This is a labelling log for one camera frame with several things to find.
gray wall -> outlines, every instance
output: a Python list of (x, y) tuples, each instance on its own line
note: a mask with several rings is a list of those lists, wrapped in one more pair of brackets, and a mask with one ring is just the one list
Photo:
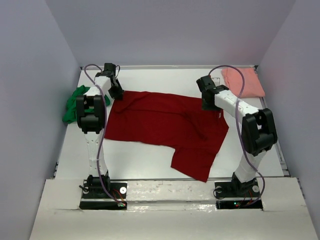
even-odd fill
[(259, 64), (295, 0), (46, 0), (81, 66)]
[(297, 0), (258, 74), (290, 173), (299, 177), (320, 236), (320, 1)]
[(79, 66), (44, 0), (1, 0), (0, 32), (0, 239), (27, 240)]

white platform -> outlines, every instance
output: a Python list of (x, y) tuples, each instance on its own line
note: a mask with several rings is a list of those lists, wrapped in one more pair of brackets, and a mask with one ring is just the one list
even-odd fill
[(81, 210), (82, 181), (46, 181), (30, 240), (318, 239), (295, 178), (266, 178), (264, 211), (217, 210), (214, 181), (151, 180), (128, 182), (128, 210)]
[[(124, 90), (170, 93), (200, 98), (196, 80), (205, 76), (208, 69), (128, 69), (121, 70), (119, 81)], [(94, 77), (96, 70), (88, 71)], [(212, 77), (220, 78), (221, 70)], [(81, 72), (78, 86), (92, 86), (84, 72)], [(244, 101), (262, 108), (259, 98), (244, 98)], [(107, 107), (109, 115), (111, 106)], [(210, 178), (230, 178), (239, 165), (242, 150), (237, 134), (235, 119), (224, 113), (229, 125), (228, 133), (210, 170)], [(104, 158), (111, 179), (189, 179), (190, 177), (171, 168), (174, 149), (139, 142), (124, 142), (105, 139), (103, 141)], [(85, 138), (76, 123), (67, 127), (63, 147), (59, 157), (56, 179), (86, 179), (89, 161)], [(276, 148), (268, 151), (259, 170), (266, 177), (282, 177)]]

folded pink towel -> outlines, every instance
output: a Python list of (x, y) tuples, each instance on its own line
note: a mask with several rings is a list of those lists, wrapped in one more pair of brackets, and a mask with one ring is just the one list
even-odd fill
[[(265, 91), (263, 90), (254, 69), (252, 67), (248, 67), (239, 68), (239, 70), (242, 72), (245, 80), (241, 98), (264, 97), (266, 95)], [(224, 78), (225, 85), (238, 97), (242, 87), (241, 75), (230, 67), (222, 69), (221, 73)]]

red shirt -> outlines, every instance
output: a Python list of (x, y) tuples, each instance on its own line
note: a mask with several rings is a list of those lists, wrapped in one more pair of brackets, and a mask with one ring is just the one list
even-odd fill
[(113, 103), (105, 138), (172, 147), (171, 167), (206, 182), (228, 128), (223, 111), (202, 110), (200, 98), (125, 91)]

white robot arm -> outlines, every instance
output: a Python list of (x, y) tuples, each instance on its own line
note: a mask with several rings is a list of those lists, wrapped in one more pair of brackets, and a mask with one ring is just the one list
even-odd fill
[[(87, 193), (101, 195), (103, 192), (109, 192), (111, 187), (102, 140), (106, 125), (104, 93), (107, 92), (107, 81), (111, 83), (111, 88), (108, 90), (110, 96), (117, 100), (123, 98), (124, 91), (115, 75), (116, 65), (105, 63), (104, 70), (96, 74), (94, 86), (90, 87), (84, 95), (76, 97), (77, 124), (84, 133), (89, 155), (88, 178), (84, 186), (80, 186)], [(93, 109), (93, 112), (87, 112), (87, 109)]]
[(240, 164), (231, 182), (216, 182), (215, 186), (220, 187), (220, 198), (243, 197), (257, 185), (256, 171), (259, 164), (278, 140), (273, 114), (268, 108), (258, 109), (242, 100), (239, 100), (237, 106), (238, 98), (226, 86), (216, 86), (209, 75), (196, 82), (202, 94), (202, 109), (225, 110), (242, 124), (241, 142), (245, 152)]

